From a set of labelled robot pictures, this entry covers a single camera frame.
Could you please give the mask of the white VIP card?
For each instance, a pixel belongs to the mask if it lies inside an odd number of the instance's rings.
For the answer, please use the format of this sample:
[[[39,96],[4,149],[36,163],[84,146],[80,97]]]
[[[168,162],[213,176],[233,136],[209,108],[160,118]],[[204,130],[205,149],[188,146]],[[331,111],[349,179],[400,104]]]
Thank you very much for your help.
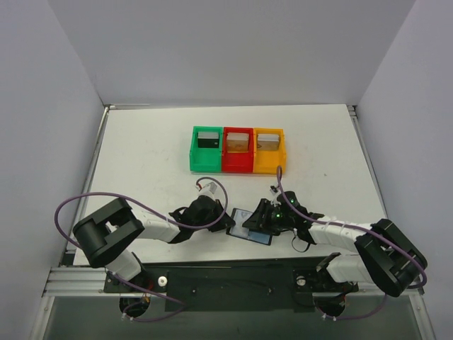
[[[237,237],[247,238],[249,229],[245,228],[243,224],[252,214],[252,212],[247,210],[236,209],[233,217],[235,226],[231,229],[231,233]]]

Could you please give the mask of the black leather card holder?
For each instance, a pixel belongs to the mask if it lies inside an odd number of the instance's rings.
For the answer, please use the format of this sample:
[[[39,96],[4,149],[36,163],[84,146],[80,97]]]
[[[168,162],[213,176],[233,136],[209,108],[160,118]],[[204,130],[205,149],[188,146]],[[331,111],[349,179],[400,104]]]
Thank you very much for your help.
[[[232,210],[232,215],[231,215],[231,218],[234,217],[234,213],[236,211],[236,209],[239,209],[239,208],[234,208]],[[266,245],[266,246],[270,246],[271,245],[271,242],[272,242],[272,236],[269,235],[269,234],[264,234],[262,232],[257,232],[257,231],[254,231],[254,230],[249,230],[249,234],[248,234],[248,237],[247,238],[242,238],[242,237],[237,237],[236,235],[233,235],[231,233],[231,228],[228,228],[227,231],[226,231],[226,234],[231,236],[231,237],[235,237],[235,238],[239,238],[239,239],[242,239],[242,240],[246,240],[248,242],[254,242],[254,243],[257,243],[257,244],[262,244],[262,245]]]

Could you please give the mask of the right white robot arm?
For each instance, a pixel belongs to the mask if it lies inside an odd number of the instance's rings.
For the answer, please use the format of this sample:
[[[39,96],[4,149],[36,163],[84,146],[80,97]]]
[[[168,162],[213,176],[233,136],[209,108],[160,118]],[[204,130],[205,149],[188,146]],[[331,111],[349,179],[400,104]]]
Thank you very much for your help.
[[[274,200],[261,199],[243,226],[274,236],[291,231],[308,245],[348,251],[330,255],[317,266],[327,281],[373,283],[385,294],[398,297],[413,288],[417,278],[426,278],[426,258],[391,220],[353,225],[308,211],[292,191]]]

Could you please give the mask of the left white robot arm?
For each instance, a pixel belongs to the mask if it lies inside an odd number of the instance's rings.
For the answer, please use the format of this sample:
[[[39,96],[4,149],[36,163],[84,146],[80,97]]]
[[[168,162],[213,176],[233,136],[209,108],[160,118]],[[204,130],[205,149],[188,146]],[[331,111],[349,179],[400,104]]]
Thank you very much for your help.
[[[192,237],[193,227],[208,225],[208,231],[218,232],[236,224],[212,195],[199,195],[188,207],[169,215],[188,227],[156,220],[150,213],[133,210],[124,198],[116,198],[78,222],[74,236],[91,267],[103,267],[131,281],[144,272],[139,259],[127,249],[135,239],[178,244]]]

